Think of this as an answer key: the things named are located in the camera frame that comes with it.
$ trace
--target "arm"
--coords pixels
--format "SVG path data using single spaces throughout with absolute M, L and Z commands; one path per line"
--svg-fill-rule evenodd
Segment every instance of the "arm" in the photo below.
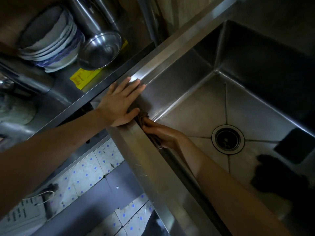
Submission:
M 234 236 L 289 236 L 283 224 L 183 133 L 146 119 L 143 130 L 175 149 L 189 166 L 201 190 Z
M 126 87 L 129 80 L 130 77 L 126 78 L 117 88 L 115 83 L 112 84 L 96 110 L 37 134 L 0 154 L 0 188 L 3 192 L 0 194 L 0 218 L 87 140 L 106 127 L 128 123 L 139 113 L 137 108 L 126 112 L 145 86 L 133 91 L 140 81 Z

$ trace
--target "brown rag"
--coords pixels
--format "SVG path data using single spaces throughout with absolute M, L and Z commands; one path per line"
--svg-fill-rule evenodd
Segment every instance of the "brown rag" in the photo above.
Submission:
M 144 111 L 140 111 L 139 114 L 135 117 L 136 122 L 138 123 L 138 125 L 141 127 L 145 125 L 144 119 L 145 118 L 149 118 L 148 113 L 144 112 Z M 147 134 L 148 138 L 150 139 L 150 141 L 155 145 L 156 148 L 158 149 L 162 149 L 162 140 L 153 134 Z

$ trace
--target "left hand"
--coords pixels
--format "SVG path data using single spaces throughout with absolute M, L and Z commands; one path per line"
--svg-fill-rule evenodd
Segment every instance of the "left hand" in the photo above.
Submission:
M 127 113 L 127 110 L 146 86 L 141 85 L 136 89 L 140 84 L 140 80 L 137 79 L 126 87 L 129 81 L 130 77 L 127 77 L 117 87 L 116 83 L 111 84 L 106 95 L 96 109 L 96 111 L 100 112 L 101 117 L 103 117 L 112 127 L 117 127 L 130 122 L 140 112 L 139 108 L 134 108 L 129 113 Z

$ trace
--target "white tile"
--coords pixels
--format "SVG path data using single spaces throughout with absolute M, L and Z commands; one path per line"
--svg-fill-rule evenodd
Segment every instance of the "white tile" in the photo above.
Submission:
M 128 236 L 124 228 L 121 228 L 115 236 Z
M 125 208 L 116 209 L 115 212 L 120 220 L 120 222 L 125 225 L 131 218 L 140 210 L 142 206 L 148 201 L 148 198 L 145 194 L 140 195 L 134 201 L 132 201 Z
M 49 205 L 53 216 L 55 216 L 75 201 L 78 195 L 71 180 L 70 172 L 63 174 L 53 184 L 58 184 L 58 190 L 55 192 L 55 196 L 49 201 Z
M 124 225 L 128 236 L 141 236 L 152 214 L 153 206 L 148 201 L 129 221 Z
M 115 212 L 106 217 L 98 226 L 96 226 L 87 236 L 113 236 L 122 228 Z
M 124 161 L 123 156 L 111 138 L 95 150 L 94 153 L 104 174 L 110 173 Z
M 78 196 L 84 194 L 103 178 L 103 171 L 94 152 L 86 156 L 70 170 L 70 176 Z

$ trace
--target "wire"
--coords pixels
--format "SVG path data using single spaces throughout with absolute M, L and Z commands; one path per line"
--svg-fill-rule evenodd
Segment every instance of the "wire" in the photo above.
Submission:
M 33 196 L 33 197 L 30 197 L 30 198 L 25 198 L 25 199 L 35 198 L 35 197 L 37 197 L 37 196 L 40 196 L 40 195 L 45 194 L 45 193 L 48 193 L 48 192 L 53 193 L 52 196 L 51 196 L 48 200 L 46 200 L 46 201 L 44 201 L 44 202 L 42 202 L 42 203 L 34 204 L 35 206 L 38 206 L 38 205 L 41 205 L 41 204 L 44 204 L 44 203 L 50 201 L 50 200 L 55 196 L 55 192 L 54 192 L 53 190 L 47 190 L 47 191 L 45 191 L 45 192 L 43 192 L 43 193 L 40 193 L 40 194 L 35 195 L 35 196 Z

